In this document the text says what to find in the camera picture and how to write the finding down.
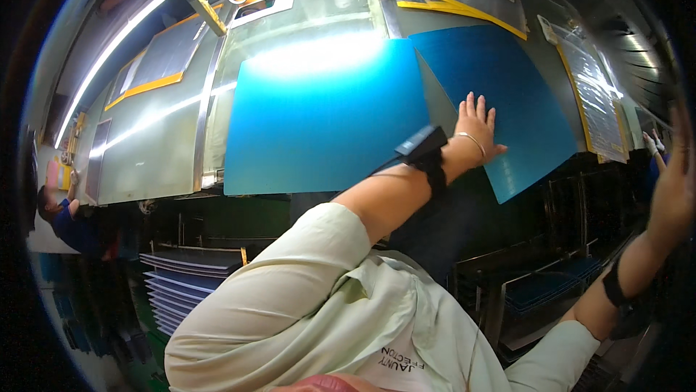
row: wrist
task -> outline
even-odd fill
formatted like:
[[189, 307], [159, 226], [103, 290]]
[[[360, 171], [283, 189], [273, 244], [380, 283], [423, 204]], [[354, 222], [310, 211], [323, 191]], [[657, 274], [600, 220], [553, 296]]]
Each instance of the wrist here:
[[478, 166], [482, 160], [481, 150], [470, 139], [450, 138], [442, 147], [442, 169], [445, 171], [448, 184], [465, 171]]
[[649, 222], [648, 227], [640, 235], [640, 237], [646, 244], [646, 248], [653, 253], [657, 260], [665, 260], [665, 258], [672, 253], [672, 250], [674, 250], [674, 247], [676, 247], [678, 244], [678, 242], [671, 240], [669, 235], [657, 235], [655, 230], [651, 229]]

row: stack of blue sheets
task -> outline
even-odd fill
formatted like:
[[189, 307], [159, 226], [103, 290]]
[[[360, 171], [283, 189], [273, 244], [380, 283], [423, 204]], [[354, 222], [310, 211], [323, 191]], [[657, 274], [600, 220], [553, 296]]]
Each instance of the stack of blue sheets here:
[[[592, 257], [579, 257], [544, 269], [544, 272], [563, 272], [589, 283], [601, 268]], [[517, 316], [525, 315], [561, 297], [580, 282], [570, 276], [557, 274], [531, 275], [510, 283], [505, 291], [505, 308]]]
[[144, 273], [149, 279], [150, 307], [157, 328], [169, 336], [181, 321], [224, 281], [223, 277], [204, 277], [156, 269]]

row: blue plastic board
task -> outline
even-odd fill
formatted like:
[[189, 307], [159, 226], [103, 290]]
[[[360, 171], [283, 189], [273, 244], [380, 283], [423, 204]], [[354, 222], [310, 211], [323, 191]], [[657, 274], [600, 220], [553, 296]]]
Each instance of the blue plastic board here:
[[156, 300], [164, 300], [164, 301], [167, 301], [168, 303], [175, 304], [176, 306], [185, 307], [187, 309], [193, 309], [194, 307], [197, 306], [194, 303], [188, 303], [188, 302], [180, 300], [178, 298], [170, 297], [167, 294], [164, 294], [163, 292], [159, 292], [159, 291], [148, 292], [148, 295], [150, 295], [152, 298], [155, 298]]
[[226, 195], [339, 191], [429, 123], [410, 40], [337, 40], [297, 64], [241, 64], [225, 154]]
[[175, 330], [177, 327], [179, 327], [179, 324], [181, 324], [180, 321], [177, 322], [171, 318], [163, 317], [161, 315], [154, 315], [154, 321], [157, 323], [157, 325], [172, 327]]
[[195, 302], [203, 300], [209, 294], [208, 292], [197, 291], [181, 285], [175, 285], [158, 278], [149, 278], [145, 281], [145, 283], [145, 286], [152, 290], [161, 290], [167, 294], [185, 297], [186, 299], [190, 299]]
[[174, 334], [174, 329], [172, 329], [171, 327], [159, 326], [159, 327], [157, 327], [157, 330], [161, 331], [162, 333], [164, 333], [165, 335], [168, 335], [168, 336], [171, 336]]
[[498, 203], [508, 201], [578, 151], [558, 101], [517, 38], [496, 25], [409, 37], [455, 109], [469, 91], [496, 108], [496, 143], [506, 154], [485, 166]]
[[148, 277], [155, 277], [160, 280], [167, 281], [169, 283], [174, 283], [176, 285], [185, 286], [186, 288], [195, 289], [198, 291], [207, 292], [212, 294], [213, 291], [220, 286], [220, 283], [224, 278], [213, 278], [213, 277], [202, 277], [202, 276], [192, 276], [185, 275], [184, 273], [177, 273], [174, 271], [166, 271], [164, 269], [158, 269], [157, 271], [144, 272], [144, 275]]
[[156, 300], [154, 298], [150, 299], [150, 306], [157, 307], [162, 310], [169, 310], [171, 312], [178, 313], [179, 315], [183, 315], [184, 317], [192, 311], [192, 309], [176, 306], [175, 304], [168, 303], [167, 301]]
[[183, 321], [184, 318], [186, 318], [186, 315], [184, 315], [182, 313], [174, 313], [171, 310], [164, 310], [164, 309], [160, 309], [157, 307], [152, 309], [152, 313], [154, 315], [159, 315], [159, 316], [169, 316], [173, 319], [178, 320], [179, 322]]

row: blue shirt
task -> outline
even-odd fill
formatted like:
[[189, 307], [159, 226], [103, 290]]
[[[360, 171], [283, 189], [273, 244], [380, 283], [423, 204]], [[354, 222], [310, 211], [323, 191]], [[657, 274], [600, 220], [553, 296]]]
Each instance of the blue shirt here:
[[104, 253], [97, 238], [97, 228], [88, 219], [70, 215], [70, 202], [63, 199], [63, 209], [53, 218], [51, 225], [58, 238], [82, 254], [101, 257]]

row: sleeve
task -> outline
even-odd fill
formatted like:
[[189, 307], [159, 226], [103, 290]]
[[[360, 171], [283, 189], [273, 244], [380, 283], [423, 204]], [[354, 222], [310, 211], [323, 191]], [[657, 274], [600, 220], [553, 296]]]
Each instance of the sleeve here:
[[61, 236], [66, 228], [70, 225], [70, 221], [73, 217], [70, 215], [70, 202], [66, 198], [61, 202], [63, 209], [53, 218], [51, 225], [58, 236]]
[[317, 310], [336, 280], [356, 268], [370, 248], [363, 223], [348, 208], [337, 203], [312, 208], [201, 301], [165, 354], [203, 360], [283, 331]]
[[505, 370], [513, 392], [569, 391], [600, 342], [577, 321], [563, 321]]

